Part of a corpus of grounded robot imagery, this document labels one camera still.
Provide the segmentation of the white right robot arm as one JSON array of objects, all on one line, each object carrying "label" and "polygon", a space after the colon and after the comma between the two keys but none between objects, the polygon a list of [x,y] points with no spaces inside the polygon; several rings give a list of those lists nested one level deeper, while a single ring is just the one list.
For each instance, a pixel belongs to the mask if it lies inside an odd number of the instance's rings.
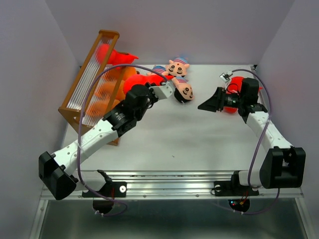
[{"label": "white right robot arm", "polygon": [[236,108],[244,123],[258,138],[257,147],[263,147],[265,159],[259,169],[235,172],[229,182],[234,194],[241,194],[247,187],[265,189],[299,188],[303,182],[306,152],[287,141],[271,121],[271,114],[258,103],[259,82],[245,78],[239,93],[228,93],[218,87],[212,97],[198,109],[217,112],[224,107]]}]

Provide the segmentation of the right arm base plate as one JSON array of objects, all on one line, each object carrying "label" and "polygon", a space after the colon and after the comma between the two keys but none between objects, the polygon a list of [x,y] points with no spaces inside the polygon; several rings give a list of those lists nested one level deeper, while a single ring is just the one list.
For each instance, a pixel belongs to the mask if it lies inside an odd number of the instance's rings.
[{"label": "right arm base plate", "polygon": [[239,198],[242,196],[259,196],[259,191],[252,190],[249,186],[234,185],[231,181],[214,181],[211,190],[216,197]]}]

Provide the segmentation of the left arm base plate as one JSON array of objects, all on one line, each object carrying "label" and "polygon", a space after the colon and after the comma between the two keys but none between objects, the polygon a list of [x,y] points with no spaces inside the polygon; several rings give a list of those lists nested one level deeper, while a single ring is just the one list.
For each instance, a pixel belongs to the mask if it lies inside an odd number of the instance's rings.
[{"label": "left arm base plate", "polygon": [[124,198],[127,193],[127,183],[125,181],[105,183],[98,193],[108,198]]}]

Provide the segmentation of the orange shark plush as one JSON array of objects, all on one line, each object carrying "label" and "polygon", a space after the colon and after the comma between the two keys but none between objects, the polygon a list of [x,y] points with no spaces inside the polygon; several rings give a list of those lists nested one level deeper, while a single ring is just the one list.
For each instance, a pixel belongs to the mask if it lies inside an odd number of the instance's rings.
[{"label": "orange shark plush", "polygon": [[[116,100],[122,101],[125,98],[125,94],[124,94],[124,83],[125,81],[121,81],[120,82],[120,86],[117,90],[116,93]],[[110,98],[111,94],[113,93],[114,89],[115,89],[115,85],[116,82],[105,82],[103,83],[94,93],[95,96],[105,99],[105,98]]]},{"label": "orange shark plush", "polygon": [[101,117],[107,112],[110,99],[98,100],[90,105],[86,110],[86,115],[90,117]]},{"label": "orange shark plush", "polygon": [[123,81],[127,80],[130,76],[138,74],[135,67],[120,67],[115,68],[102,76],[102,79],[106,82],[113,82],[121,79]]}]

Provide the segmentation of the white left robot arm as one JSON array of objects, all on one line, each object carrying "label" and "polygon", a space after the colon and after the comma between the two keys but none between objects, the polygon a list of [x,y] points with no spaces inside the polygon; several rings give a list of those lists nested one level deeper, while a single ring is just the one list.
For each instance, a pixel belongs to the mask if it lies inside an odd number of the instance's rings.
[{"label": "white left robot arm", "polygon": [[38,159],[39,178],[56,200],[68,197],[77,190],[82,177],[74,177],[75,171],[92,154],[109,142],[120,138],[137,125],[147,109],[172,94],[169,85],[134,85],[125,99],[106,113],[95,126],[78,139],[54,153],[44,152]]}]

